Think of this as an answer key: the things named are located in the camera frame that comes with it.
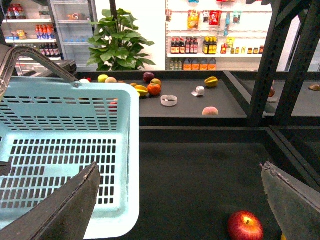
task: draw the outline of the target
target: red package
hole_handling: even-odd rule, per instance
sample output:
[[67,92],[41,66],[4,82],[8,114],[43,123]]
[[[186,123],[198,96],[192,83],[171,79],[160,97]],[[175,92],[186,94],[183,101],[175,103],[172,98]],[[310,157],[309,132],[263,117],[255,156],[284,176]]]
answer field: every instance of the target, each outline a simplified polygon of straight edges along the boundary
[[210,11],[209,25],[220,26],[220,18],[222,11]]

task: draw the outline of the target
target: basket handle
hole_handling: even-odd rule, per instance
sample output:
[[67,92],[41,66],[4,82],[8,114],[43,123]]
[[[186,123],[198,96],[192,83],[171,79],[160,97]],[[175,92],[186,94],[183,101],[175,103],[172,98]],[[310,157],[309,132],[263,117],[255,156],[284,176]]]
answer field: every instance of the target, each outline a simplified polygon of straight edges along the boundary
[[3,60],[0,66],[0,100],[5,95],[12,73],[14,72],[20,56],[32,58],[68,83],[78,81],[75,76],[48,59],[46,56],[43,56],[38,51],[26,46],[10,48],[5,45],[0,45],[0,56],[4,56],[0,59],[0,61]]

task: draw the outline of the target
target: glass door refrigerator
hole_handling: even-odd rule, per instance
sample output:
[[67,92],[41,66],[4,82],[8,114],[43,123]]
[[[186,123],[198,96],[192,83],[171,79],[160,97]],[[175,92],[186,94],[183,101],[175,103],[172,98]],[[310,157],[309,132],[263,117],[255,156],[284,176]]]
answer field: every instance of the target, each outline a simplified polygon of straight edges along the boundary
[[48,0],[53,24],[59,37],[64,60],[74,60],[78,72],[95,72],[97,65],[87,66],[90,57],[88,38],[94,34],[97,21],[95,0]]

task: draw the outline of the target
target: red apple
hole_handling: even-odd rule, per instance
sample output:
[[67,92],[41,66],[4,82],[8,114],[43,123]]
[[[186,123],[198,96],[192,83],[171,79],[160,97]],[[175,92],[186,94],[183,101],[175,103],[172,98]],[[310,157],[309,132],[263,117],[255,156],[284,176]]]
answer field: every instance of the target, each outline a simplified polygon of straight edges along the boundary
[[237,211],[228,220],[232,240],[262,240],[264,229],[259,219],[249,211]]
[[272,98],[275,94],[276,94],[276,91],[275,91],[274,87],[272,86],[270,88],[269,98]]
[[[118,102],[112,101],[110,104],[111,105],[118,105]],[[115,109],[115,110],[110,110],[109,112],[117,112],[116,108],[118,108],[118,106],[109,106],[109,109]]]
[[154,78],[155,78],[155,75],[152,72],[146,71],[143,74],[143,81],[145,81],[146,83],[150,83]]

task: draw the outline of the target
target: light blue plastic basket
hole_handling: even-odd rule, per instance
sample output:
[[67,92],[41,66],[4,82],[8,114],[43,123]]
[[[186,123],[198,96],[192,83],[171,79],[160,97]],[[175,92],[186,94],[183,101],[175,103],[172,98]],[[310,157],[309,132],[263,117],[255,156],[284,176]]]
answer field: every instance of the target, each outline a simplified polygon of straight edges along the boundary
[[85,239],[126,234],[139,215],[137,91],[13,77],[0,103],[0,161],[12,163],[0,176],[0,229],[96,161],[100,188]]

